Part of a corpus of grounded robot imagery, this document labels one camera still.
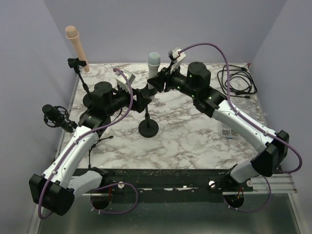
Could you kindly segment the white handheld microphone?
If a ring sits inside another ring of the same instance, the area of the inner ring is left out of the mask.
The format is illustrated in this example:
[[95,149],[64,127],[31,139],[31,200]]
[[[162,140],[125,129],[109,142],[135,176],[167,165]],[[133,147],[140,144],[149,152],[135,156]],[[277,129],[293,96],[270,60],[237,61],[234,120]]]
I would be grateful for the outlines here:
[[148,78],[153,78],[157,75],[160,64],[160,54],[157,52],[151,52],[147,59]]

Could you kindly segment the black round-base mic stand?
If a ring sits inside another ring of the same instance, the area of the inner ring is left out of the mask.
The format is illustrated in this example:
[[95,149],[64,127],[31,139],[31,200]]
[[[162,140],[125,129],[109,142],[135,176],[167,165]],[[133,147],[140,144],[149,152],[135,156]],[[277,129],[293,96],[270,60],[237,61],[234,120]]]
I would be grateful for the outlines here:
[[145,119],[143,121],[141,121],[139,126],[138,126],[138,131],[145,138],[154,137],[159,131],[159,126],[158,126],[156,121],[154,121],[153,119],[150,118],[148,106],[145,108],[144,117],[145,117]]

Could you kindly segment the black shock-mount tripod stand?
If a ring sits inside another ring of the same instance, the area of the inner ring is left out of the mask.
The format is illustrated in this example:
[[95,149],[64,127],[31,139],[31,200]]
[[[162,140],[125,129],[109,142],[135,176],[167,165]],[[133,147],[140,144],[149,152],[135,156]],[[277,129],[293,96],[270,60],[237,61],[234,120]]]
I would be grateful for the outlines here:
[[79,117],[79,122],[70,120],[69,112],[62,106],[52,106],[46,104],[42,107],[44,123],[51,128],[62,128],[64,131],[73,134],[73,142],[70,149],[75,144],[82,142],[88,135],[96,134],[101,137],[104,131],[112,125],[110,115],[103,110],[88,108]]

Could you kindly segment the black handheld microphone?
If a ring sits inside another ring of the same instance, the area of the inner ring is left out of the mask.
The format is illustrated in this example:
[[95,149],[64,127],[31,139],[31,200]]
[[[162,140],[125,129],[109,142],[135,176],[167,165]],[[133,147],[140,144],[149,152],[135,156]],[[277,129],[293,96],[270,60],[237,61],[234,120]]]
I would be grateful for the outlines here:
[[54,106],[50,104],[46,104],[42,107],[42,111],[44,113],[44,117],[51,122],[62,122],[63,115],[61,112]]

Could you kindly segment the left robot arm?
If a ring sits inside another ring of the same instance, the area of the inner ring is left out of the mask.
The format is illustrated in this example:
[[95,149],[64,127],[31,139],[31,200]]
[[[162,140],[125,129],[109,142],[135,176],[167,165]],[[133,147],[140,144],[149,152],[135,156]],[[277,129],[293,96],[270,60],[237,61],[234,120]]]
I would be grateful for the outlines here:
[[46,124],[61,127],[73,136],[48,169],[29,179],[31,196],[39,206],[41,219],[45,219],[41,213],[42,208],[63,216],[69,211],[75,198],[89,190],[102,193],[107,189],[108,180],[104,178],[106,172],[99,168],[91,168],[75,179],[72,176],[82,158],[100,140],[104,131],[118,122],[111,121],[115,112],[127,108],[126,112],[133,110],[141,113],[156,93],[156,89],[149,84],[142,89],[133,89],[122,82],[114,89],[109,82],[99,82],[92,92],[84,96],[83,104],[87,110],[80,116],[78,123],[69,119],[68,112],[62,113],[61,106],[43,106]]

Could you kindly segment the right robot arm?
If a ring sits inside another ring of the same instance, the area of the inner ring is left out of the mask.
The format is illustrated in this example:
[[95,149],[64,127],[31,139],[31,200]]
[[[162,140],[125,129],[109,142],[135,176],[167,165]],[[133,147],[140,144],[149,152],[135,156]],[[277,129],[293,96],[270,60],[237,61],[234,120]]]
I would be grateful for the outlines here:
[[254,158],[233,166],[227,173],[224,185],[228,190],[237,190],[252,177],[271,177],[288,153],[289,134],[283,130],[277,133],[230,105],[223,93],[210,86],[210,80],[211,72],[206,65],[192,62],[186,75],[179,69],[172,72],[170,68],[162,68],[147,82],[160,93],[178,90],[191,97],[197,110],[236,131],[257,151]]

